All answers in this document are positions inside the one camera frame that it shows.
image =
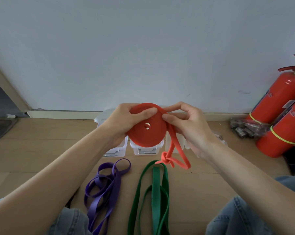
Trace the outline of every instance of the orange rope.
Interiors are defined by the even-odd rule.
[[[159,144],[164,139],[166,135],[166,131],[168,130],[169,135],[171,137],[169,150],[168,152],[162,152],[161,160],[158,162],[155,162],[155,164],[164,163],[164,164],[170,164],[172,167],[175,167],[174,165],[174,162],[175,162],[182,168],[189,169],[191,167],[190,162],[187,159],[186,155],[184,154],[180,146],[174,127],[171,124],[165,122],[161,117],[162,114],[167,114],[165,110],[163,110],[161,107],[153,103],[142,103],[133,107],[130,110],[130,113],[138,114],[142,112],[143,110],[146,110],[152,107],[157,108],[158,110],[157,113],[154,114],[151,118],[143,120],[139,122],[138,124],[136,124],[135,126],[133,126],[127,132],[127,135],[135,144],[141,147],[149,148]],[[175,147],[178,150],[185,164],[180,162],[178,159],[172,157],[172,153]]]

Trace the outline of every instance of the red fire extinguisher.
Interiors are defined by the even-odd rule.
[[[275,120],[267,134],[257,142],[265,155],[277,158],[295,145],[295,103]]]
[[[295,100],[295,66],[284,67],[282,73],[271,85],[246,119],[259,123],[272,123]]]

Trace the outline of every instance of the yellow strap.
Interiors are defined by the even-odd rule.
[[[283,139],[282,137],[278,136],[278,135],[274,132],[274,130],[273,130],[273,126],[270,127],[270,130],[271,130],[271,132],[272,132],[277,138],[279,138],[281,141],[284,141],[284,142],[286,142],[286,143],[290,143],[290,144],[295,144],[295,142],[289,142],[289,141]]]
[[[253,116],[252,116],[251,112],[249,113],[249,115],[250,115],[251,119],[253,119],[255,122],[257,122],[257,123],[259,123],[259,124],[263,124],[263,123],[261,123],[261,122],[257,121],[255,118],[253,118]]]

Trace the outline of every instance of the right hand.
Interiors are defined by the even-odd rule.
[[[203,112],[187,103],[178,102],[172,106],[164,108],[166,112],[183,110],[185,113],[163,114],[164,121],[175,126],[176,132],[182,134],[187,140],[190,148],[197,155],[201,151],[206,151],[207,146],[212,142],[217,142],[217,137],[210,130]]]

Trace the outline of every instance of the door frame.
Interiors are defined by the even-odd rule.
[[[27,112],[32,108],[26,103],[26,101],[20,96],[20,94],[14,89],[8,79],[0,70],[0,87],[9,96],[9,98],[15,103],[21,112]]]

